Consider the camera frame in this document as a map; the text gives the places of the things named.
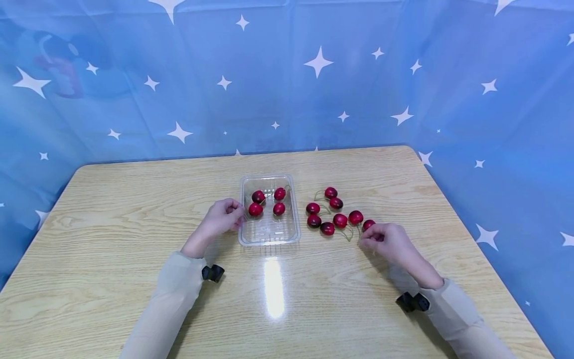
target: right hand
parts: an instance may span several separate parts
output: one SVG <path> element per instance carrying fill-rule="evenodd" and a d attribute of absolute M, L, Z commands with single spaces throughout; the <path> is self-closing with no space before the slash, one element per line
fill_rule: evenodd
<path fill-rule="evenodd" d="M 378 223 L 370 226 L 361 236 L 359 245 L 374 250 L 387 261 L 405 269 L 409 264 L 422 259 L 405 229 L 395 223 Z"/>

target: fabric backdrop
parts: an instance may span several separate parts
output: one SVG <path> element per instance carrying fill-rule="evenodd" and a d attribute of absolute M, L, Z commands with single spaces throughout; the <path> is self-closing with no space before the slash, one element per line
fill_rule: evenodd
<path fill-rule="evenodd" d="M 574 358 L 572 1 L 0 4 L 0 288 L 82 165 L 408 144 Z"/>

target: left hand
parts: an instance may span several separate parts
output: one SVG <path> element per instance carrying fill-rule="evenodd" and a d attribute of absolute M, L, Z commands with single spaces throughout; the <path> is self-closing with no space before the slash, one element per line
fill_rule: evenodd
<path fill-rule="evenodd" d="M 228 230 L 238 230 L 243 221 L 245 209 L 233 198 L 215 202 L 201 221 L 199 227 L 189 236 L 181 252 L 190 258 L 203 258 L 207 246 L 217 236 Z"/>

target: plastic container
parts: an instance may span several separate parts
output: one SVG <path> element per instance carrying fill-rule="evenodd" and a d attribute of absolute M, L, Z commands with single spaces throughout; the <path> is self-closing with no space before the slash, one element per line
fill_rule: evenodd
<path fill-rule="evenodd" d="M 277 217 L 273 214 L 273 206 L 277 203 L 273 194 L 279 187 L 283 187 L 287 195 L 281 201 L 285 204 L 285 212 Z M 257 190 L 265 194 L 263 214 L 253 218 L 246 212 L 243 226 L 239 229 L 239 243 L 244 246 L 265 246 L 297 242 L 301 238 L 301 227 L 293 178 L 289 175 L 244 177 L 241 180 L 240 198 L 246 211 L 253 203 L 251 195 Z"/>

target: hand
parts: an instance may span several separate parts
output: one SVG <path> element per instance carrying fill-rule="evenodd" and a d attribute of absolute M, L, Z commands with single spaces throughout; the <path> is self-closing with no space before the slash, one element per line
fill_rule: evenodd
<path fill-rule="evenodd" d="M 228 230 L 238 230 L 245 209 L 233 198 L 219 200 L 210 207 L 199 227 L 189 236 L 181 252 L 190 258 L 203 258 L 207 246 Z"/>
<path fill-rule="evenodd" d="M 372 225 L 361 236 L 359 245 L 374 250 L 387 261 L 403 267 L 422 288 L 439 289 L 444 285 L 443 278 L 417 251 L 400 225 Z"/>

